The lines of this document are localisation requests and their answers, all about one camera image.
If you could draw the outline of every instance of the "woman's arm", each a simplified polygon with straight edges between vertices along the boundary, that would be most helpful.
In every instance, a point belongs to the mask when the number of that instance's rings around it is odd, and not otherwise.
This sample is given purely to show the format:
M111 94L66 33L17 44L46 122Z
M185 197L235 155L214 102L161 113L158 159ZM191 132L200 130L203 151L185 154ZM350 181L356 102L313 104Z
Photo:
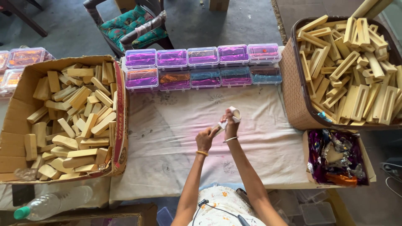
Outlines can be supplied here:
M237 129L240 123L233 121L233 114L229 109L226 110L226 115L221 119L221 122L228 121L226 126L225 140L236 137ZM229 150L232 153L234 162L239 170L240 177L242 178L244 188L247 191L247 197L250 200L254 210L260 216L261 221L267 226L287 226L285 221L272 207L267 191L255 172L254 168L248 161L240 143L237 139L227 142Z
M197 142L198 151L208 153L212 146L212 139L219 129L211 128L198 133L195 137ZM177 205L176 216L173 220L172 226L184 226L188 225L193 220L193 215L197 208L198 200L198 188L200 186L200 178L202 166L204 165L206 155L197 153L193 166L191 167L190 173L187 177L186 183L184 184L183 191L181 193L180 200Z

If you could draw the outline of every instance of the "plastic water bottle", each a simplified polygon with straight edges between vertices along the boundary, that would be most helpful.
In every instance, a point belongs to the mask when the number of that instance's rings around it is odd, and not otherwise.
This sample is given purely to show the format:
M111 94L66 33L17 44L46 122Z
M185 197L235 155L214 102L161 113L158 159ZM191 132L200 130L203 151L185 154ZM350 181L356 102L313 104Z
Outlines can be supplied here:
M27 206L14 212L17 220L43 220L60 212L75 209L87 203L92 197L92 188L89 186L75 187L70 190L58 191L42 195L32 200Z

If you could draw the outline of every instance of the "woman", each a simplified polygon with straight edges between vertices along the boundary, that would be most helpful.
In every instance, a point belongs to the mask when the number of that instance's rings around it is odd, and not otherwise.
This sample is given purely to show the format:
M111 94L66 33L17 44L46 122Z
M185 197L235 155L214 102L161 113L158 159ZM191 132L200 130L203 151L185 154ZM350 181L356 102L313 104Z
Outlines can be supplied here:
M226 109L226 114L222 116L221 123L226 120L228 124L225 140L254 210L235 190L229 187L214 186L198 192L204 160L208 156L212 139L219 130L218 128L211 130L209 127L195 137L198 151L181 193L172 226L287 226L269 202L263 183L237 140L237 129L240 123L233 121L233 114L229 109Z

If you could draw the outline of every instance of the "brown plastic basket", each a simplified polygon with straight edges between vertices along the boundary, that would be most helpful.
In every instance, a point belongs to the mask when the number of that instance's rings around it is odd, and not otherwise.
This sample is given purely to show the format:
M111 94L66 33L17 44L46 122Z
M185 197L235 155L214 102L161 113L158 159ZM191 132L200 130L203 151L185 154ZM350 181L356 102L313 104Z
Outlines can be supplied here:
M341 125L325 121L318 112L313 108L307 89L306 80L300 60L296 30L305 24L316 20L318 17L308 17L301 19L292 27L291 39L282 51L282 60L279 62L282 73L282 91L283 101L287 112L289 123L296 129L317 129L317 128L334 128L334 129L365 129L365 130L384 130L384 129L401 129L402 125ZM330 16L327 22L347 20L345 16ZM379 22L373 19L367 19L369 24L378 26L378 33L384 35L384 39L388 42L388 53L390 54L390 63L395 65L402 64L402 58L393 42L391 35L387 29Z

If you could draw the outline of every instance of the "green floral cushion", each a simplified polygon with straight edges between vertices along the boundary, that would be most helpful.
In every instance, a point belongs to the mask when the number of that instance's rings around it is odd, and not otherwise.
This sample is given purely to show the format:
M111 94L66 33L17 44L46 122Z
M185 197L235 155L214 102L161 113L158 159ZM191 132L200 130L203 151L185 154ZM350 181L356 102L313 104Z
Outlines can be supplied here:
M153 16L145 11L141 6L136 6L135 9L130 10L110 21L106 21L99 30L106 34L122 51L123 47L120 44L120 39L126 34L135 30L146 22L153 19ZM159 39L165 38L168 33L161 27L144 34L133 41L133 49L140 49L141 47L153 43Z

